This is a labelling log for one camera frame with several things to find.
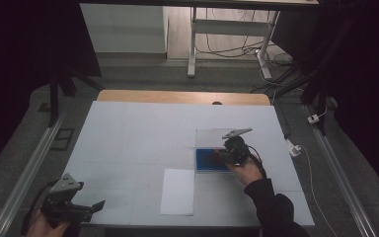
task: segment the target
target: sheet of paper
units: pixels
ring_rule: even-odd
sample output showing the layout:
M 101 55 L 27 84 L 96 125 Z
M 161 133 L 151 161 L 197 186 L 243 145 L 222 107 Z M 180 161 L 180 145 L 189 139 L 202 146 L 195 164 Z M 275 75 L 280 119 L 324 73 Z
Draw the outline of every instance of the sheet of paper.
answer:
M 193 170 L 165 170 L 161 214 L 193 215 L 193 181 Z

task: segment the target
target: white tabletop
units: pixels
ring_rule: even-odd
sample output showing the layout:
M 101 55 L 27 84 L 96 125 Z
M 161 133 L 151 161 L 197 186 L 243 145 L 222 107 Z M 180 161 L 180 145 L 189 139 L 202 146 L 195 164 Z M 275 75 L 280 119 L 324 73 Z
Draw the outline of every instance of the white tabletop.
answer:
M 195 174 L 193 216 L 161 215 L 165 169 L 194 170 L 197 128 L 246 128 L 277 193 L 294 203 L 294 220 L 314 225 L 274 108 L 94 102 L 66 166 L 85 183 L 75 204 L 105 199 L 91 223 L 109 226 L 260 226 L 233 174 Z

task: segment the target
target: desk leg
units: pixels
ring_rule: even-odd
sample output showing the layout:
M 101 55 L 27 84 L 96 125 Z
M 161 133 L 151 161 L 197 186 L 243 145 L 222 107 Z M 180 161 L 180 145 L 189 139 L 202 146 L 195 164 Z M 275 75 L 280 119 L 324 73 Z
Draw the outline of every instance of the desk leg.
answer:
M 196 8 L 192 10 L 192 21 L 190 23 L 190 46 L 189 46 L 189 71 L 188 77 L 195 76 L 195 30 L 196 30 Z
M 258 62 L 260 63 L 261 67 L 261 72 L 263 73 L 264 79 L 272 79 L 272 76 L 270 75 L 269 69 L 266 65 L 266 60 L 265 60 L 265 54 L 266 54 L 266 49 L 268 47 L 270 37 L 272 36 L 273 28 L 275 27 L 276 19 L 278 18 L 279 12 L 275 12 L 273 14 L 273 17 L 271 21 L 269 22 L 268 28 L 266 30 L 266 34 L 264 36 L 264 42 L 263 46 L 261 47 L 261 50 L 256 51 L 256 56 L 258 59 Z

